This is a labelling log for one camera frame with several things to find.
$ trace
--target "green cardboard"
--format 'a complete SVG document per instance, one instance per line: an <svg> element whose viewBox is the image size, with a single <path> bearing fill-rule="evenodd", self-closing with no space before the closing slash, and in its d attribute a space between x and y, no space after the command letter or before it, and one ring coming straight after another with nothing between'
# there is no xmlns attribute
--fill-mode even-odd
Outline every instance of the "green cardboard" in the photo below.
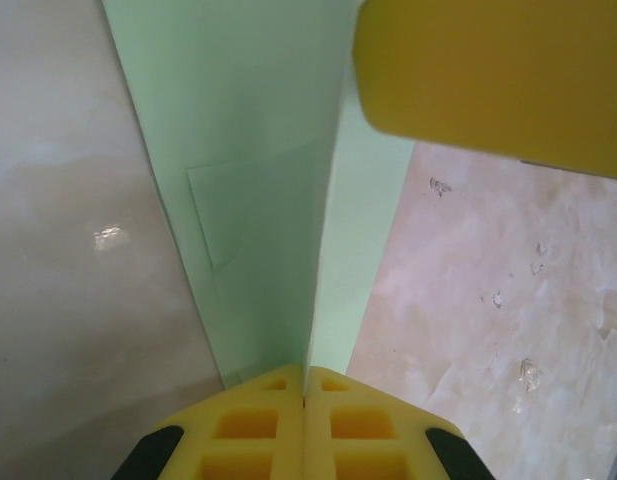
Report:
<svg viewBox="0 0 617 480"><path fill-rule="evenodd" d="M340 263L329 247L321 254L328 265L319 266L333 192L335 211L341 202L355 221L329 214L324 239L365 251L354 259L364 264L355 269L361 276L347 280L363 288L342 292L356 291L358 304L367 300L398 193L370 200L371 173L384 172L391 159L360 158L372 167L362 166L354 180L356 150L337 139L338 126L349 132L340 115L357 3L104 0L162 204L227 387L309 358L318 268L326 285L324 272L338 270L329 264ZM346 144L368 130L353 129ZM336 145L346 157L341 167ZM330 179L333 161L353 176ZM380 174L378 188L398 192L403 176L388 171L392 181ZM373 208L363 211L367 203ZM348 322L350 338L342 340L354 343L358 310L341 319L322 311L316 338ZM337 355L339 371L348 350Z"/></svg>
<svg viewBox="0 0 617 480"><path fill-rule="evenodd" d="M345 373L414 142L374 130L350 68L324 219L309 365Z"/></svg>

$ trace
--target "white marble floor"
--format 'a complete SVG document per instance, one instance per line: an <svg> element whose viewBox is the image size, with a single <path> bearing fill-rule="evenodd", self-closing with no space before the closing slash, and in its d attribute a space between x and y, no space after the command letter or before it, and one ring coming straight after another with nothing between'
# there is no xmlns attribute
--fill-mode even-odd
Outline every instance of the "white marble floor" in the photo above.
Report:
<svg viewBox="0 0 617 480"><path fill-rule="evenodd" d="M617 451L617 181L419 143L348 374L456 423L500 480Z"/></svg>

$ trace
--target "yellow foam block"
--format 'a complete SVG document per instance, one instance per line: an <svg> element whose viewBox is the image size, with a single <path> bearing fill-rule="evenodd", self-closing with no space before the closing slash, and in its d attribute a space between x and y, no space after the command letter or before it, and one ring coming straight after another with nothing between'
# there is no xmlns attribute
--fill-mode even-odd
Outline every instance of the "yellow foam block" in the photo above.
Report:
<svg viewBox="0 0 617 480"><path fill-rule="evenodd" d="M160 480L302 478L301 366L257 377L166 418L183 428Z"/></svg>
<svg viewBox="0 0 617 480"><path fill-rule="evenodd" d="M450 422L325 368L310 369L306 480L447 479L425 432Z"/></svg>
<svg viewBox="0 0 617 480"><path fill-rule="evenodd" d="M617 178L617 0L367 0L377 129Z"/></svg>
<svg viewBox="0 0 617 480"><path fill-rule="evenodd" d="M165 419L113 479L492 479L450 422L325 368L303 397L302 379L284 367Z"/></svg>

